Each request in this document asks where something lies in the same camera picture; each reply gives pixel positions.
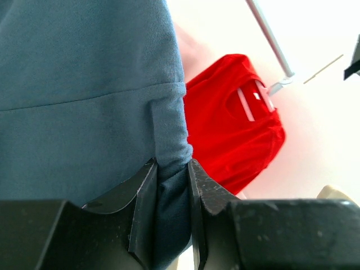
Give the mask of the blue grey t shirt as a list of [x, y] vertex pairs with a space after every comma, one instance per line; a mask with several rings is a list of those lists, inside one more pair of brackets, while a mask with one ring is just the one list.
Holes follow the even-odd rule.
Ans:
[[81, 206], [155, 158], [165, 269], [191, 237], [185, 92], [166, 1], [2, 1], [1, 199]]

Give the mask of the beige wooden hanger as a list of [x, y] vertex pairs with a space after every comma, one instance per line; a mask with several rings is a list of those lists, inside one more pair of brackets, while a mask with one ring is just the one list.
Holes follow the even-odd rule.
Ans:
[[326, 185], [317, 195], [318, 199], [343, 199], [355, 202], [350, 196], [333, 185]]

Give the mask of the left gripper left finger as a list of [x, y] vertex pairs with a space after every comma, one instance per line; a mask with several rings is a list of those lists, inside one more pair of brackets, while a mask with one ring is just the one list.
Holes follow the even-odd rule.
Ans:
[[157, 163], [77, 207], [1, 202], [2, 269], [150, 269]]

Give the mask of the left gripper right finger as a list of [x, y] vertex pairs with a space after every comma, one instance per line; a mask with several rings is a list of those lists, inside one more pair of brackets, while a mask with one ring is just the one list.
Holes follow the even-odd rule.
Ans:
[[188, 164], [196, 269], [358, 269], [359, 207], [344, 199], [241, 200]]

